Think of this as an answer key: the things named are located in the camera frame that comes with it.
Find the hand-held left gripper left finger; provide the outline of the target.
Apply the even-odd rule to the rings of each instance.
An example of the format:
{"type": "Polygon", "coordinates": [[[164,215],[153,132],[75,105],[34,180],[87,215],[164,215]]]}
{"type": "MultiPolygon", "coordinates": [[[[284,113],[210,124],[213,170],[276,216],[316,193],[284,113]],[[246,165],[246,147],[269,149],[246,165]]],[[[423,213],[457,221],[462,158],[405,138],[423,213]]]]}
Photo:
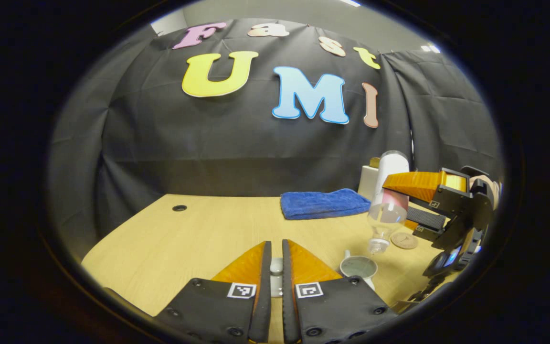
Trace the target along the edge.
{"type": "Polygon", "coordinates": [[[271,242],[264,241],[211,279],[190,279],[157,320],[205,344],[268,342],[271,259],[271,242]]]}

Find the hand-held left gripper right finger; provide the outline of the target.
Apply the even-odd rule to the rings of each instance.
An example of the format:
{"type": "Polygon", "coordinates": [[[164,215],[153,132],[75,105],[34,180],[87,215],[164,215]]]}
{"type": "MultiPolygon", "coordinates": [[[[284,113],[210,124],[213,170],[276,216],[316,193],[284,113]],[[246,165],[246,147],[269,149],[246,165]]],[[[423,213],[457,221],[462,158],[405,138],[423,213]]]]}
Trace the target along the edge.
{"type": "Polygon", "coordinates": [[[282,328],[286,344],[344,344],[380,338],[397,317],[360,276],[344,277],[308,249],[282,241],[282,328]]]}

